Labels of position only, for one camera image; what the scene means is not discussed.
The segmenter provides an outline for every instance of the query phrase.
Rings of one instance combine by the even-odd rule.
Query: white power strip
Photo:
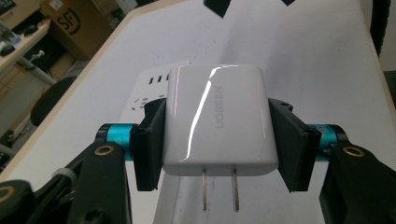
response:
[[[190,60],[143,71],[134,84],[131,96],[124,108],[119,123],[140,123],[145,117],[144,105],[150,101],[166,97],[168,91],[167,79],[171,69],[185,64],[190,64]],[[168,195],[165,196],[169,198],[167,201],[175,202],[179,180],[178,176],[170,176],[162,172],[158,183],[158,190],[144,192],[137,191],[134,164],[132,162],[126,162],[126,170],[131,194],[133,223],[153,223],[155,216],[169,217],[169,214],[173,214],[173,210],[169,209],[173,209],[174,206],[159,208],[160,211],[156,211],[156,208],[162,186],[167,189]],[[160,219],[162,221],[156,221],[156,223],[169,223],[165,221],[167,218]]]

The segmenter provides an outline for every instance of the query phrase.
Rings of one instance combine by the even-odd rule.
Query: black chair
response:
[[[76,77],[66,77],[60,80],[38,99],[30,114],[30,121],[35,126],[40,125],[75,80]]]

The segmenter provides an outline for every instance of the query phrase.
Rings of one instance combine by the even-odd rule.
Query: white charger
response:
[[[207,175],[233,176],[236,188],[236,174],[266,175],[277,168],[260,67],[183,65],[171,71],[168,85],[166,173],[202,175],[204,181]]]

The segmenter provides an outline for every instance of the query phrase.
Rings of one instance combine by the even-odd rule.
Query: white desk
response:
[[[224,20],[196,0],[130,14],[1,180],[27,179],[39,188],[92,142],[103,123],[119,121],[140,72],[186,59],[257,64],[270,97],[294,105],[306,123],[340,125],[352,143],[396,169],[395,112],[357,0],[298,0],[290,7],[278,0],[233,0]],[[157,217],[159,223],[322,223],[318,195],[326,169],[326,163],[315,165],[306,193],[289,194],[278,172],[240,177],[239,213],[233,212],[231,179],[208,180],[203,213],[200,180],[182,178],[182,197],[174,204],[166,192],[175,189],[162,194]],[[146,196],[139,201],[132,195],[134,223],[153,219],[156,197]]]

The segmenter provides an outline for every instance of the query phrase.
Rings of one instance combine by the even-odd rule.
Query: metal prong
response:
[[[206,211],[206,170],[202,171],[202,209]]]
[[[236,170],[233,170],[233,199],[235,212],[239,211],[239,195],[238,195],[238,180],[236,178]]]

